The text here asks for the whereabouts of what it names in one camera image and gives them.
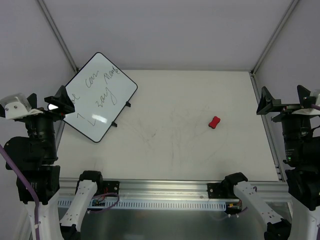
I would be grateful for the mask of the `white whiteboard black frame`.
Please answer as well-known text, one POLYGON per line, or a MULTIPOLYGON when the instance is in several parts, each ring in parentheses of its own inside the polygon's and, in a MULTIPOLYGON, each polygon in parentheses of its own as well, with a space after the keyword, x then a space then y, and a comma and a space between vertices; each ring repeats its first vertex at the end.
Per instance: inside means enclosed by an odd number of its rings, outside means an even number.
POLYGON ((94 143, 99 143, 138 85, 101 52, 96 52, 66 84, 75 111, 64 121, 94 143))

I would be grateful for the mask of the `red whiteboard eraser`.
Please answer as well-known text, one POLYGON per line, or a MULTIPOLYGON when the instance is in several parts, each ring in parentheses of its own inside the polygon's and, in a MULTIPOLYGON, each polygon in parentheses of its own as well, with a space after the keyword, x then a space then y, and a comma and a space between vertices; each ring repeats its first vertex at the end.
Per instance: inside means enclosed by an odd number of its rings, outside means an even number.
POLYGON ((214 116, 213 119, 211 120, 211 122, 208 124, 208 126, 211 129, 215 129, 217 127, 217 125, 220 123, 221 119, 217 116, 214 116))

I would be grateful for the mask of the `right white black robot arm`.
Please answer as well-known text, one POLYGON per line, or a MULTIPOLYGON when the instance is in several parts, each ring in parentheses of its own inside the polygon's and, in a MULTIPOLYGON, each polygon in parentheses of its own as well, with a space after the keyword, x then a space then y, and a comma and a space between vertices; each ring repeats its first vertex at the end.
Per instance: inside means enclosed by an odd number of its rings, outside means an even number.
POLYGON ((299 103, 283 104, 264 86, 257 115, 277 113, 285 149, 288 193, 292 197, 292 220, 273 212, 241 172, 227 175, 219 191, 228 198, 245 203, 256 220, 265 225, 266 240, 317 240, 320 234, 320 138, 314 136, 311 119, 320 115, 320 93, 297 86, 299 103))

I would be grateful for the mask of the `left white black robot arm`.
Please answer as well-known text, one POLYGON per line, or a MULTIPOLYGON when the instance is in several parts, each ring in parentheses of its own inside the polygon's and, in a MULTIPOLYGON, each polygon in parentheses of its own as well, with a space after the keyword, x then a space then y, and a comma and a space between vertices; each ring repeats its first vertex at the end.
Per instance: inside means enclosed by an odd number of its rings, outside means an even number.
POLYGON ((75 111, 65 86, 45 102, 54 105, 46 110, 37 106, 37 95, 13 94, 0 101, 0 115, 25 124, 27 136, 11 138, 0 148, 6 169, 17 176, 20 201, 29 215, 35 240, 78 240, 90 201, 104 191, 102 173, 86 170, 77 181, 75 196, 67 213, 59 217, 60 166, 54 123, 75 111))

